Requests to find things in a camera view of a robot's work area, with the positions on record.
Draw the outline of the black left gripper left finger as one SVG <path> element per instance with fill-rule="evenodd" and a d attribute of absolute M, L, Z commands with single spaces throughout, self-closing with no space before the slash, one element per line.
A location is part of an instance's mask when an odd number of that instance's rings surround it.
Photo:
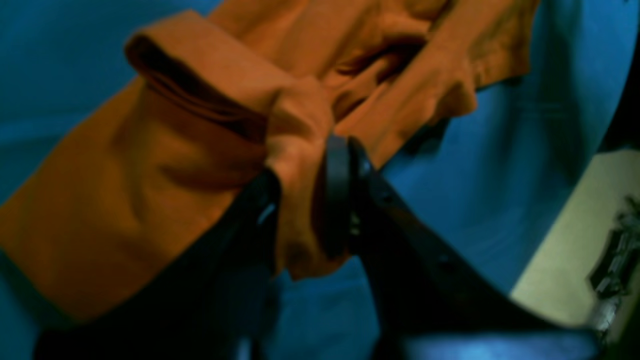
<path fill-rule="evenodd" d="M 37 360 L 263 360 L 281 185 L 265 170 L 222 219 L 135 296 L 98 319 L 47 330 Z"/>

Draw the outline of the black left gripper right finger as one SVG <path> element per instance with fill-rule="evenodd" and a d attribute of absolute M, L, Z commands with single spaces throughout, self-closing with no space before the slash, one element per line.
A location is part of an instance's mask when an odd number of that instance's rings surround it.
<path fill-rule="evenodd" d="M 330 255 L 361 260 L 381 337 L 373 360 L 596 360 L 594 331 L 535 316 L 423 224 L 354 137 L 330 136 L 322 167 Z"/>

